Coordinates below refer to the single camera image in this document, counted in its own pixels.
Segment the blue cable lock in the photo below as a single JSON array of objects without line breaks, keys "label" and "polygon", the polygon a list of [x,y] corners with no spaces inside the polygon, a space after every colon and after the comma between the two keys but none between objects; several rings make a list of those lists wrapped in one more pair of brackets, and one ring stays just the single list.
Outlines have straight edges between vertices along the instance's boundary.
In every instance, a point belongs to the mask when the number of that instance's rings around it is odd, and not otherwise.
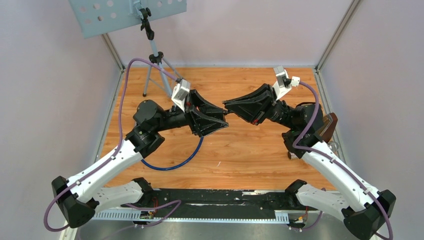
[{"label": "blue cable lock", "polygon": [[188,171],[200,168],[207,161],[218,163],[214,157],[222,155],[222,147],[231,135],[229,127],[221,128],[201,138],[192,133],[189,125],[165,129],[159,132],[165,138],[164,143],[145,160],[135,165],[144,172]]}]

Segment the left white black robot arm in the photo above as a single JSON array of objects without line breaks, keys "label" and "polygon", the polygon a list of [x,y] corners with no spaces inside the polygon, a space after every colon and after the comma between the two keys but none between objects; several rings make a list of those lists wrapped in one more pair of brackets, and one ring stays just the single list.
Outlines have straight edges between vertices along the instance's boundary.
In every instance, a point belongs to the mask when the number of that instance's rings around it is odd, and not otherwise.
[{"label": "left white black robot arm", "polygon": [[152,188],[142,177],[116,187],[106,184],[156,151],[165,141],[162,131],[187,126],[195,136],[203,138],[228,127],[226,110],[206,101],[195,89],[177,94],[173,101],[170,109],[151,99],[142,101],[133,115],[133,129],[120,138],[113,150],[85,170],[52,181],[53,203],[69,228],[79,228],[95,214],[113,207],[134,203],[146,207],[152,203]]}]

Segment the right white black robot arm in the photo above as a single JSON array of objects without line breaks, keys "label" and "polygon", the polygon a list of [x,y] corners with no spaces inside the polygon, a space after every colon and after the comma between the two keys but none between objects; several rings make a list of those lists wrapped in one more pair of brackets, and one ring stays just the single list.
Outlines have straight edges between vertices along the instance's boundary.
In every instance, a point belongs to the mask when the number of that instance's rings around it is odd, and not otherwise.
[{"label": "right white black robot arm", "polygon": [[390,216],[396,196],[362,179],[331,150],[319,134],[325,123],[318,99],[291,107],[269,84],[264,84],[250,94],[223,104],[253,125],[269,120],[287,127],[288,131],[282,134],[286,148],[318,170],[338,191],[338,195],[334,195],[298,179],[289,185],[285,195],[290,208],[303,205],[330,214],[360,240],[378,236],[382,226],[387,227],[388,238],[393,239]]}]

